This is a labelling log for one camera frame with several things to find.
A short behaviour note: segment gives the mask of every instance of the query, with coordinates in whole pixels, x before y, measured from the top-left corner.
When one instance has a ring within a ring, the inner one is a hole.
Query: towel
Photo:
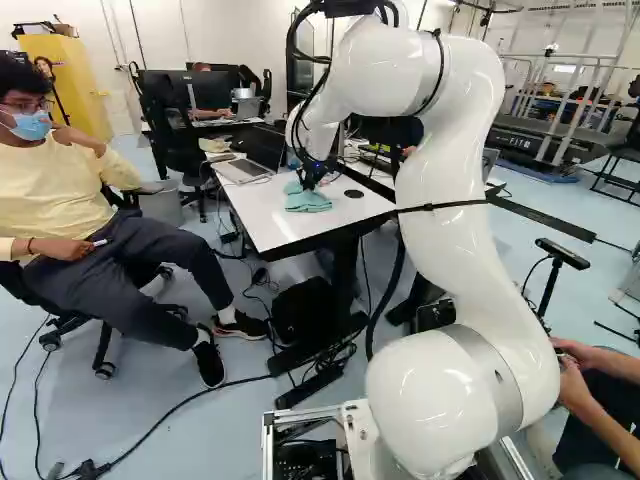
[[[289,182],[284,192],[287,194],[287,201],[284,209],[287,212],[324,212],[333,207],[331,200],[320,192],[303,190],[299,182]]]

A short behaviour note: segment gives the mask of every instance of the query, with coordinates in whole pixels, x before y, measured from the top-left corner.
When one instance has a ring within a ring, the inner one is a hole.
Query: face mask
[[[16,137],[22,138],[23,140],[42,140],[47,136],[49,130],[51,130],[49,114],[44,110],[38,110],[33,115],[25,115],[24,113],[4,113],[13,117],[13,120],[16,122],[16,126],[11,128],[4,125],[4,123],[0,123],[0,125],[4,125]]]

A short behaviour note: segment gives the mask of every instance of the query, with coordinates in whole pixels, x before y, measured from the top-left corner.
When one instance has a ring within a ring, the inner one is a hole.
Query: hand
[[[223,117],[223,118],[230,117],[231,115],[233,115],[230,108],[220,108],[216,110],[216,114],[219,117]]]
[[[567,356],[560,357],[564,371],[560,375],[560,395],[558,400],[571,412],[580,414],[595,403],[589,387],[582,377],[578,363]]]
[[[405,156],[405,157],[408,157],[413,152],[415,152],[417,149],[418,149],[418,147],[415,147],[413,145],[411,147],[403,148],[402,149],[402,155]]]
[[[45,257],[73,262],[80,260],[95,250],[92,242],[69,238],[34,238],[31,251]]]
[[[73,143],[81,145],[83,147],[91,148],[98,158],[104,155],[107,150],[107,146],[90,137],[86,133],[78,130],[77,128],[70,127],[68,125],[60,125],[58,123],[53,124],[53,138],[56,142],[62,145],[71,145]]]
[[[564,352],[576,359],[581,370],[597,368],[600,349],[590,347],[574,340],[551,337],[551,343],[555,348],[561,348]]]

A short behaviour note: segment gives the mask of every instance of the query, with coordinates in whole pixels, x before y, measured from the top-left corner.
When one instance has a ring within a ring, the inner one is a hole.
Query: dark gray pants
[[[128,262],[169,262],[189,270],[217,310],[233,294],[215,253],[198,235],[138,212],[120,211],[88,240],[109,243],[77,262],[40,257],[24,269],[27,285],[59,308],[107,322],[123,334],[180,350],[193,346],[197,330],[142,294],[125,271]]]

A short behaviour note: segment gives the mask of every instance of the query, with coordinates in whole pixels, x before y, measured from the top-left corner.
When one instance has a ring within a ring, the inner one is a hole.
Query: keyboard
[[[229,165],[233,165],[234,167],[242,170],[244,173],[246,173],[247,175],[251,175],[252,177],[258,177],[260,175],[270,173],[266,168],[255,165],[246,158],[239,158],[238,160],[229,162]]]

